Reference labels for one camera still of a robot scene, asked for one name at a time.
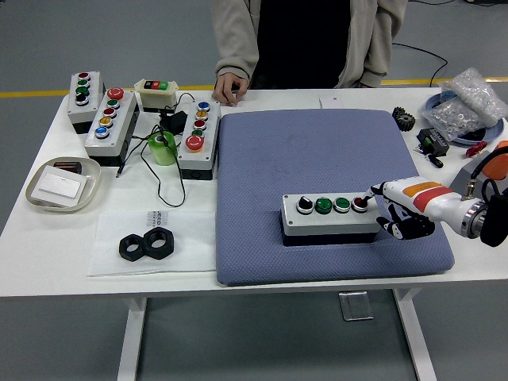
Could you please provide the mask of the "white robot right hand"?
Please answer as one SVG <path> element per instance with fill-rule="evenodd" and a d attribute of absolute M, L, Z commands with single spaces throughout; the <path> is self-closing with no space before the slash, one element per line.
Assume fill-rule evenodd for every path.
<path fill-rule="evenodd" d="M 378 217 L 378 224 L 399 240 L 413 240 L 433 234 L 443 221 L 462 237 L 468 236 L 467 213 L 473 200 L 464 201 L 452 189 L 421 176 L 383 182 L 369 188 L 360 205 L 382 195 L 389 204 L 391 219 Z"/>

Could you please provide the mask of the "person's right hand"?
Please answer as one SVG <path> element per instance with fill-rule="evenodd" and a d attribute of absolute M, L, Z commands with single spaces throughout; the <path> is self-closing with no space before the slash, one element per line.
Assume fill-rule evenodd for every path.
<path fill-rule="evenodd" d="M 236 106 L 248 90 L 248 80 L 226 72 L 217 77 L 212 98 L 223 105 Z"/>

